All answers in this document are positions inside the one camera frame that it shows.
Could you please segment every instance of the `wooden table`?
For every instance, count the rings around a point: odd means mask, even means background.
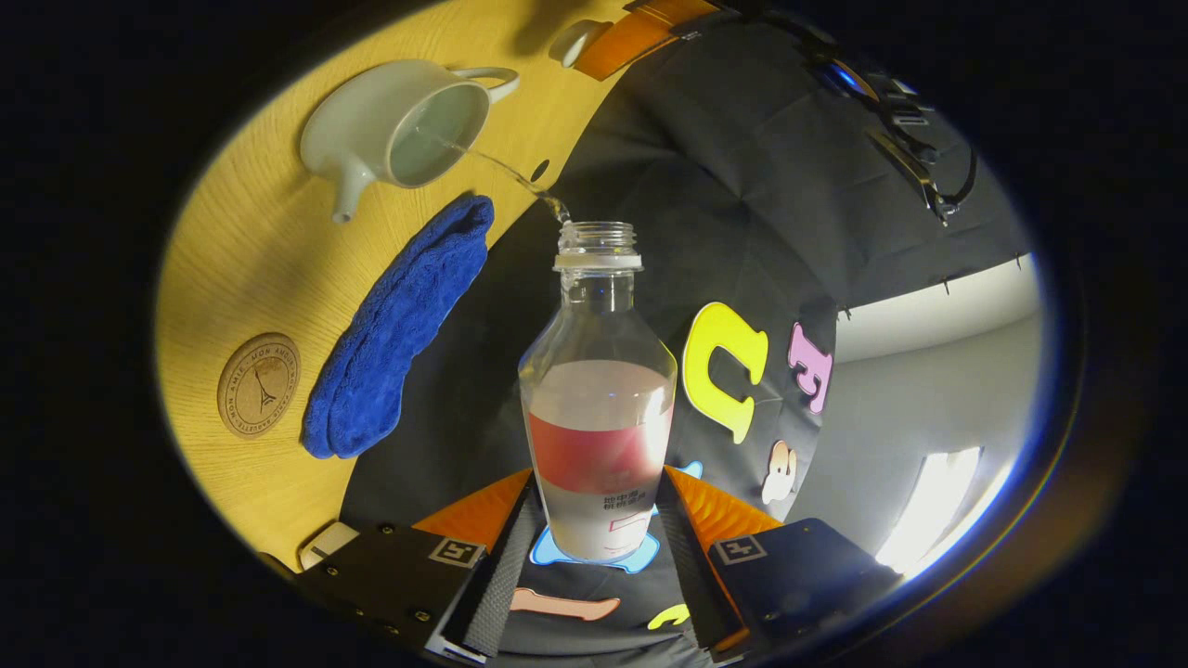
[[[475,147],[525,174],[548,159],[538,181],[548,187],[618,78],[596,82],[548,58],[551,38],[573,21],[624,14],[623,0],[574,5],[451,1],[384,27],[261,108],[196,184],[165,251],[157,371],[183,458],[254,550],[297,571],[299,546],[339,515],[354,460],[310,456],[298,441],[302,416],[331,348],[409,238],[468,190],[495,203],[488,246],[532,203],[506,175],[463,158],[417,190],[372,184],[356,218],[335,225],[334,185],[310,175],[297,153],[305,119],[342,82],[380,63],[425,58],[448,68],[510,67],[520,73],[520,87],[492,107]],[[525,53],[526,44],[535,51]],[[296,344],[301,373],[280,420],[248,440],[223,424],[216,389],[232,354],[270,332]]]

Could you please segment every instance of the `orange foam pad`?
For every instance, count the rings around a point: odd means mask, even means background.
[[[574,69],[602,81],[624,65],[674,42],[676,37],[669,32],[670,27],[716,11],[718,7],[703,0],[652,0],[632,10],[582,50]]]
[[[512,473],[447,505],[417,522],[412,528],[470,543],[482,543],[487,546],[489,553],[531,474],[531,468]]]
[[[709,483],[699,480],[688,473],[682,473],[671,466],[665,466],[664,468],[668,471],[669,479],[672,481],[677,496],[681,497],[684,513],[689,517],[689,524],[693,525],[693,532],[697,536],[697,543],[701,546],[702,554],[708,554],[709,548],[718,541],[737,538],[782,527],[778,519],[744,500],[732,497]],[[714,571],[714,579],[718,580],[718,586],[726,594],[727,600],[729,600],[734,613],[739,615],[738,604],[734,603],[731,593],[726,590],[726,585],[722,584],[722,579],[718,575],[716,569]],[[745,641],[747,636],[750,636],[750,631],[742,629],[720,641],[714,649],[719,651],[729,649]]]

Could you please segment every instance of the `bottle label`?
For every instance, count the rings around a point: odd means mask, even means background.
[[[562,490],[584,494],[618,496],[655,485],[671,426],[671,407],[642,424],[609,431],[568,429],[529,414],[539,475]]]

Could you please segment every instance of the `eiffel tower logo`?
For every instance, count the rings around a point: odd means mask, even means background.
[[[264,389],[264,380],[260,380],[260,371],[259,370],[253,370],[253,371],[255,372],[255,382],[260,385],[260,412],[264,412],[264,407],[277,401],[277,398],[270,395],[268,391]]]

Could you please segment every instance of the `black fabric backdrop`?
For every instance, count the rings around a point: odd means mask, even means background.
[[[745,441],[733,445],[726,428],[678,391],[668,464],[701,461],[704,480],[777,519],[810,470],[822,420],[809,412],[809,397],[788,367],[792,324],[801,322],[832,353],[839,307],[935,285],[1029,250],[990,169],[981,169],[973,195],[943,228],[871,145],[864,130],[878,127],[877,119],[820,88],[794,43],[771,26],[728,26],[637,63],[554,188],[577,220],[636,226],[645,266],[636,304],[678,358],[693,317],[709,302],[731,305],[767,333],[758,386],[721,349],[710,363],[715,384],[756,399]],[[931,120],[917,136],[940,149],[934,174],[942,189],[955,190],[968,147],[936,114]],[[560,300],[551,271],[556,240],[556,221],[536,206],[495,244],[412,365],[399,426],[361,455],[343,522],[411,524],[531,466],[516,368]],[[786,499],[765,506],[760,490],[779,439],[797,453],[796,484]],[[595,654],[604,655],[598,664],[611,666],[704,661],[688,622],[646,629],[682,600],[663,531],[653,522],[650,532],[661,552],[636,574],[525,563],[519,586],[621,604],[594,623],[512,613],[497,664]]]

